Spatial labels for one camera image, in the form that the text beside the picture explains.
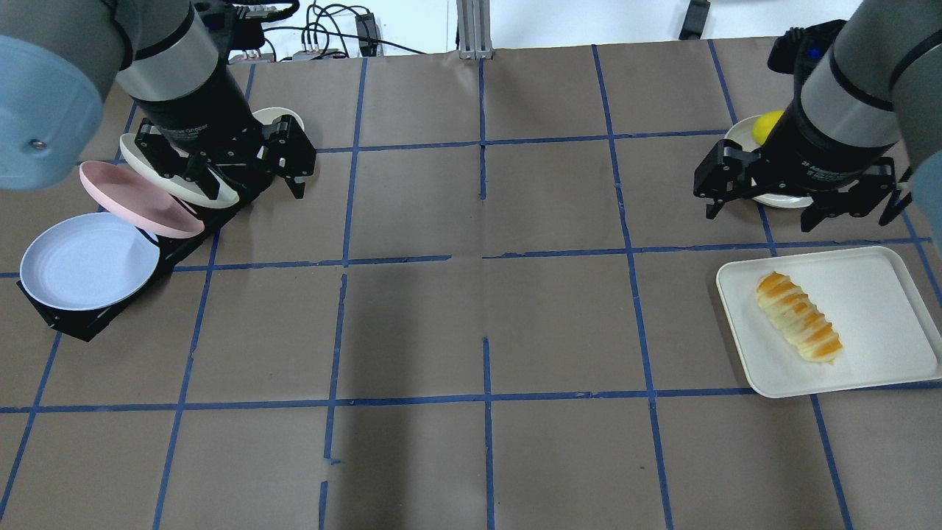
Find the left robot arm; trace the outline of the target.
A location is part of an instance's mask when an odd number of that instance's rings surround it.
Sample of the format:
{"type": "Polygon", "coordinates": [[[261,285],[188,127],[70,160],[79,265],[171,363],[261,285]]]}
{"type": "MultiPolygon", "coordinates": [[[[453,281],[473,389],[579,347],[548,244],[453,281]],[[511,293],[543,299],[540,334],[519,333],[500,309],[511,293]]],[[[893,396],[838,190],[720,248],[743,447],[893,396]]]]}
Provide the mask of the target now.
{"type": "Polygon", "coordinates": [[[2,3],[3,190],[67,177],[113,85],[144,112],[137,145],[161,179],[250,201],[279,177],[303,198],[315,147],[293,116],[253,116],[191,1],[2,3]]]}

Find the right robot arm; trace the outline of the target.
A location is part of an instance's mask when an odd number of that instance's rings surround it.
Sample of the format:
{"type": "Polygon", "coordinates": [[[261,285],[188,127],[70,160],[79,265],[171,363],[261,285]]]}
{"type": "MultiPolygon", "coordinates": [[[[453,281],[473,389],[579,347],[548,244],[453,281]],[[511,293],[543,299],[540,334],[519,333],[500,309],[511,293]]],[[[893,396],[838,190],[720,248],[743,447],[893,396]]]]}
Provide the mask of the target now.
{"type": "Polygon", "coordinates": [[[864,1],[775,40],[767,65],[792,77],[792,101],[756,150],[720,140],[699,164],[706,217],[763,194],[808,197],[810,232],[878,205],[887,225],[914,202],[939,244],[940,21],[938,1],[864,1]]]}

